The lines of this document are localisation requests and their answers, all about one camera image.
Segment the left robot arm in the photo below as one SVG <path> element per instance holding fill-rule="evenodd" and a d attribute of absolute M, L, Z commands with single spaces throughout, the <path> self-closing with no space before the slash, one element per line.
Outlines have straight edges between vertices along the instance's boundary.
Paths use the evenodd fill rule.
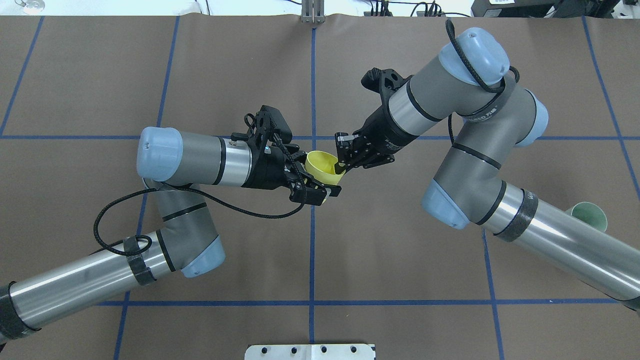
<path fill-rule="evenodd" d="M 92 226 L 97 250 L 1 288 L 2 344 L 34 335 L 118 294 L 153 285 L 172 272 L 194 278 L 219 267 L 226 253 L 210 200 L 240 214 L 275 220 L 338 196 L 338 183 L 313 173 L 312 159 L 313 153 L 293 143 L 283 125 L 259 125 L 227 137 L 147 127 L 137 149 L 142 190 L 99 211 Z M 207 185 L 256 191 L 283 188 L 294 208 L 279 214 L 243 209 L 206 193 L 202 186 Z M 149 205 L 156 205 L 158 228 L 139 229 L 115 242 L 105 239 L 102 222 L 107 211 L 134 198 L 141 198 L 141 218 Z"/>

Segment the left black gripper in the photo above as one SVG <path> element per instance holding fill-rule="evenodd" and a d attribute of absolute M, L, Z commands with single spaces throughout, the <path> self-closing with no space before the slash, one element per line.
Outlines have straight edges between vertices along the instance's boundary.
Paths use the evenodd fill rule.
<path fill-rule="evenodd" d="M 294 166 L 304 168 L 307 152 L 295 143 L 283 144 L 284 150 L 275 142 L 247 141 L 250 150 L 250 170 L 243 188 L 272 191 L 279 187 L 290 187 L 289 199 L 293 203 L 319 207 L 328 198 L 337 198 L 341 186 L 299 182 L 300 176 Z"/>

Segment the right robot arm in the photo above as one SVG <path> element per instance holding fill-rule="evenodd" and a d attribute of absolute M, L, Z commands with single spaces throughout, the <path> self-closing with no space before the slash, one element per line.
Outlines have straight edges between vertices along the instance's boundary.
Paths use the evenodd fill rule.
<path fill-rule="evenodd" d="M 580 281 L 639 310 L 638 249 L 499 178 L 513 148 L 544 134 L 549 115 L 519 84 L 502 45 L 479 27 L 455 34 L 418 73 L 407 78 L 373 68 L 361 79 L 381 105 L 352 134 L 334 135 L 337 174 L 382 166 L 445 118 L 463 124 L 422 198 L 425 211 L 463 229 L 474 223 L 554 264 Z"/>

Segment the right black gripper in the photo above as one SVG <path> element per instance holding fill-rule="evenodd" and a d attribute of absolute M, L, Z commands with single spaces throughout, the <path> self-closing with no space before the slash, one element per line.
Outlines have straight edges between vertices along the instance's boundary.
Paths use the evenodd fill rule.
<path fill-rule="evenodd" d="M 347 173 L 357 167 L 370 169 L 393 163 L 395 153 L 414 139 L 415 135 L 407 133 L 397 125 L 386 107 L 379 107 L 358 129 L 358 134 L 334 134 L 337 157 L 334 172 Z"/>

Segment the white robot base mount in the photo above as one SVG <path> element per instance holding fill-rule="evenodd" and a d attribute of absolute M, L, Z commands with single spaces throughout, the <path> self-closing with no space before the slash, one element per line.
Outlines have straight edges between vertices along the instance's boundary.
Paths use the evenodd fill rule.
<path fill-rule="evenodd" d="M 374 344 L 256 344 L 249 346 L 245 360 L 375 360 Z"/>

